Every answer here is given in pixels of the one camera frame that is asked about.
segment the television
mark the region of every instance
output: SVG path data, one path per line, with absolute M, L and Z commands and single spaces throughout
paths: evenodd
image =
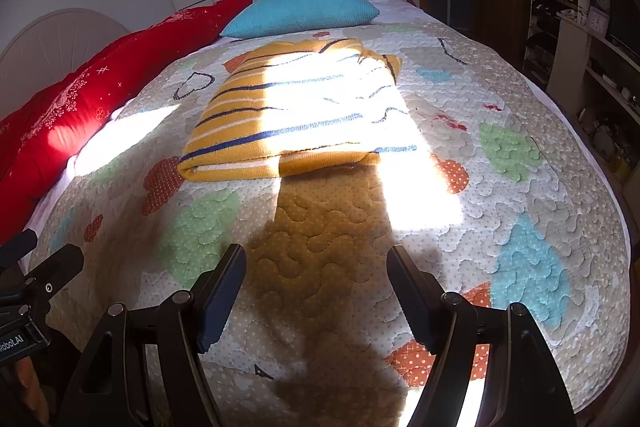
M 608 40 L 640 64 L 640 9 L 634 0 L 611 0 Z

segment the white sheet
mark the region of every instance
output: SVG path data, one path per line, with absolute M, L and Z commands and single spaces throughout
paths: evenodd
M 427 13 L 401 0 L 369 0 L 369 2 L 372 3 L 376 8 L 380 10 L 380 15 L 378 15 L 372 21 L 374 24 L 389 24 L 389 23 L 401 23 L 401 22 L 406 22 L 406 23 L 436 22 L 436 19 L 434 19 Z M 207 46 L 205 49 L 215 48 L 216 46 L 220 46 L 222 44 L 226 44 L 227 42 L 232 42 L 236 40 L 238 39 L 222 37 L 218 39 L 216 42 L 214 42 L 213 44 L 211 44 L 210 46 Z M 631 251 L 629 231 L 626 225 L 625 217 L 622 214 L 622 209 L 620 208 L 620 204 L 616 199 L 616 196 L 613 192 L 613 188 L 611 188 L 611 185 L 609 184 L 607 177 L 604 175 L 604 172 L 600 168 L 600 165 L 598 164 L 596 159 L 593 157 L 593 155 L 591 154 L 587 146 L 582 142 L 582 140 L 580 139 L 578 134 L 575 132 L 571 124 L 569 124 L 569 121 L 565 118 L 564 114 L 562 114 L 562 111 L 560 111 L 558 106 L 553 102 L 553 100 L 551 100 L 540 88 L 538 88 L 535 84 L 533 84 L 533 82 L 531 82 L 528 78 L 524 76 L 523 78 L 525 79 L 527 85 L 530 87 L 535 97 L 539 99 L 540 102 L 542 102 L 546 107 L 548 107 L 549 110 L 551 110 L 554 115 L 560 118 L 560 120 L 562 120 L 565 126 L 567 126 L 569 131 L 571 131 L 571 134 L 574 136 L 576 142 L 580 146 L 580 149 L 582 150 L 582 153 L 587 158 L 587 161 L 590 163 L 591 166 L 593 166 L 598 176 L 600 176 L 603 183 L 607 187 L 607 190 L 609 191 L 609 194 L 611 195 L 611 198 L 614 201 L 618 214 L 620 215 L 620 221 L 623 225 L 622 228 L 625 233 L 627 251 Z M 117 118 L 117 116 L 120 114 L 120 111 L 121 110 L 114 111 L 114 113 L 111 115 L 111 120 L 114 120 L 115 118 Z M 40 232 L 44 228 L 45 223 L 47 222 L 47 219 L 49 219 L 49 214 L 53 210 L 53 207 L 58 201 L 58 198 L 62 195 L 64 190 L 68 187 L 69 183 L 71 183 L 71 181 L 76 175 L 75 158 L 76 157 L 74 156 L 69 160 L 65 171 L 62 173 L 62 176 L 60 176 L 59 181 L 57 181 L 56 184 L 53 185 L 53 187 L 51 187 L 47 195 L 40 200 L 40 202 L 38 203 L 38 206 L 36 206 L 36 209 L 33 215 L 31 216 L 31 219 L 29 220 L 29 222 L 27 223 L 27 226 L 25 227 L 26 229 L 34 230 L 36 234 L 38 235 L 40 234 Z M 20 268 L 24 273 L 26 273 L 26 267 L 28 266 L 28 263 L 29 263 L 29 257 L 30 256 L 28 255 L 25 258 L 23 258 L 23 260 L 20 263 Z

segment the blue pillow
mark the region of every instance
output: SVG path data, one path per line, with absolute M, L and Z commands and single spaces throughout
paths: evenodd
M 367 24 L 380 10 L 367 0 L 259 0 L 240 12 L 220 35 L 255 39 L 306 30 Z

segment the screw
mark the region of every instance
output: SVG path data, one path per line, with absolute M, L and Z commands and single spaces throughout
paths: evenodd
M 527 314 L 527 307 L 524 304 L 520 303 L 520 302 L 514 302 L 511 305 L 511 310 L 516 315 L 526 315 Z
M 174 293 L 171 300 L 176 304 L 185 304 L 185 302 L 189 302 L 191 300 L 191 292 L 188 292 L 187 290 L 180 290 Z
M 119 302 L 116 302 L 115 304 L 112 304 L 111 306 L 109 306 L 109 309 L 107 310 L 107 313 L 110 314 L 111 317 L 117 317 L 123 311 L 124 311 L 124 306 L 122 304 L 120 304 Z
M 458 293 L 455 292 L 447 292 L 444 294 L 444 299 L 449 303 L 449 304 L 460 304 L 460 302 L 462 302 L 462 296 Z

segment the orange polka dot heart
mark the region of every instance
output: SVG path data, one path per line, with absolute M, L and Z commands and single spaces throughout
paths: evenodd
M 184 179 L 177 169 L 179 162 L 178 156 L 160 160 L 147 173 L 143 183 L 147 192 L 142 206 L 143 216 L 150 216 L 160 210 L 182 186 Z
M 475 306 L 490 308 L 489 283 L 485 282 L 464 294 L 466 300 Z M 471 380 L 484 378 L 489 356 L 488 344 L 476 346 Z M 422 387 L 429 378 L 435 356 L 414 339 L 393 351 L 385 360 L 404 378 L 409 387 Z
M 84 238 L 84 241 L 86 243 L 92 243 L 95 239 L 95 236 L 98 235 L 98 230 L 100 230 L 100 227 L 102 225 L 102 218 L 102 214 L 98 214 L 97 216 L 95 216 L 95 219 L 90 222 L 84 229 L 84 235 L 82 238 Z
M 447 183 L 449 194 L 458 194 L 465 190 L 469 183 L 469 174 L 462 165 L 453 160 L 441 160 L 434 153 L 431 153 L 431 159 Z

